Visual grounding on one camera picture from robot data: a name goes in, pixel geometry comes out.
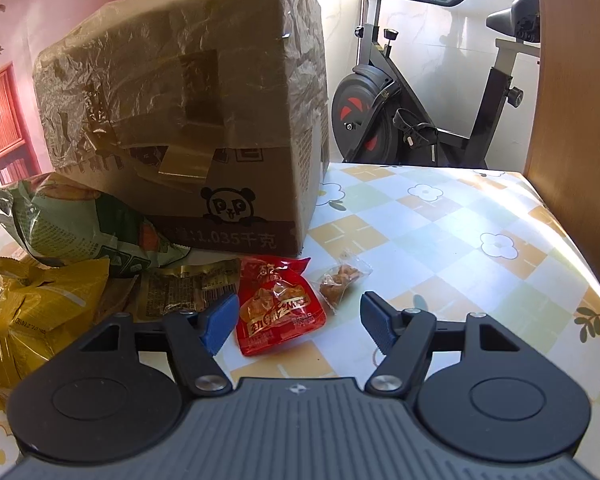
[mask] exercise bike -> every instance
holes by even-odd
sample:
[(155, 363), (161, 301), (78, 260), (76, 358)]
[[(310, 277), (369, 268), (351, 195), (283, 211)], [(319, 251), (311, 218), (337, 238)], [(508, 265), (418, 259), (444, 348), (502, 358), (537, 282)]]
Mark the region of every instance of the exercise bike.
[[(454, 7), (464, 0), (412, 0)], [(487, 168), (484, 160), (505, 102), (520, 106), (523, 91), (512, 87), (518, 53), (539, 57), (539, 0), (516, 0), (510, 9), (491, 14), (486, 25), (516, 41), (496, 40), (491, 69), (470, 136), (438, 128), (404, 76), (390, 59), (396, 30), (386, 28), (378, 43), (382, 0), (366, 0), (366, 19), (356, 27), (360, 41), (353, 73), (333, 96), (331, 123), (344, 162), (408, 164), (453, 168)]]

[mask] metal screw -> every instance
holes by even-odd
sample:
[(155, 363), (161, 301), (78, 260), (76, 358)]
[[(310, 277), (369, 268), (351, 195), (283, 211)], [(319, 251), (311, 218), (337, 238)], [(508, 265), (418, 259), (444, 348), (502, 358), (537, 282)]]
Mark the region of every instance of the metal screw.
[(402, 386), (402, 381), (395, 375), (377, 375), (371, 379), (371, 386), (379, 392), (394, 392)]
[(226, 379), (219, 375), (203, 375), (196, 379), (196, 388), (203, 392), (217, 392), (226, 384)]

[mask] exercise bike frame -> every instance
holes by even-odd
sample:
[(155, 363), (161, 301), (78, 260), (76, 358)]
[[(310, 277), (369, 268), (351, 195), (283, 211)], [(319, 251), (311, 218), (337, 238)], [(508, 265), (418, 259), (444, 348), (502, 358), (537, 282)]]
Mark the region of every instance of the exercise bike frame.
[[(413, 0), (442, 7), (453, 7), (464, 0)], [(372, 135), (374, 121), (386, 102), (392, 98), (400, 100), (400, 107), (406, 108), (419, 123), (434, 124), (417, 95), (411, 89), (400, 70), (390, 59), (391, 47), (382, 47), (378, 43), (379, 19), (382, 0), (366, 0), (365, 21), (356, 31), (360, 38), (358, 60), (353, 69), (355, 73), (364, 73), (366, 66), (373, 66), (387, 75), (386, 85), (381, 89), (369, 108), (363, 123), (355, 128), (352, 141), (344, 154), (344, 162), (355, 162), (360, 150)], [(485, 157), (493, 139), (506, 99), (510, 96), (512, 70), (518, 53), (534, 57), (540, 56), (540, 49), (520, 40), (496, 40), (498, 55), (491, 68), (484, 89), (480, 107), (470, 136), (456, 134), (433, 125), (436, 142), (422, 148), (410, 150), (404, 143), (398, 149), (398, 160), (404, 158), (410, 164), (418, 166), (443, 166), (464, 168), (487, 168)], [(410, 150), (408, 157), (403, 152)]]

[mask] checkered tablecloth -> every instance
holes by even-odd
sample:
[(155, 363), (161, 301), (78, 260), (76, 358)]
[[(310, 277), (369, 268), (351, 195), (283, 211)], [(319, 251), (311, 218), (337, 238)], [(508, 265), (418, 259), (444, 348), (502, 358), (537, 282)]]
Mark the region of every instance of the checkered tablecloth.
[[(317, 204), (305, 276), (317, 279), (343, 250), (374, 271), (322, 329), (276, 352), (247, 358), (230, 338), (217, 359), (232, 380), (352, 376), (363, 384), (382, 355), (360, 323), (360, 294), (374, 290), (396, 308), (420, 294), (439, 319), (487, 312), (583, 386), (592, 419), (576, 458), (600, 477), (600, 285), (520, 174), (331, 164)], [(0, 254), (16, 250), (0, 230)], [(458, 358), (436, 354), (430, 373)], [(0, 473), (16, 456), (0, 412)]]

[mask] exercise bike seat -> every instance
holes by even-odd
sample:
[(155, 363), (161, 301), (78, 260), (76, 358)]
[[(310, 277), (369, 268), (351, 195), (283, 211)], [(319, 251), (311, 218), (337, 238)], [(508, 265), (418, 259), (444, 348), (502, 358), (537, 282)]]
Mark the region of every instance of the exercise bike seat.
[(540, 43), (540, 0), (515, 0), (509, 9), (487, 16), (487, 27), (529, 43)]

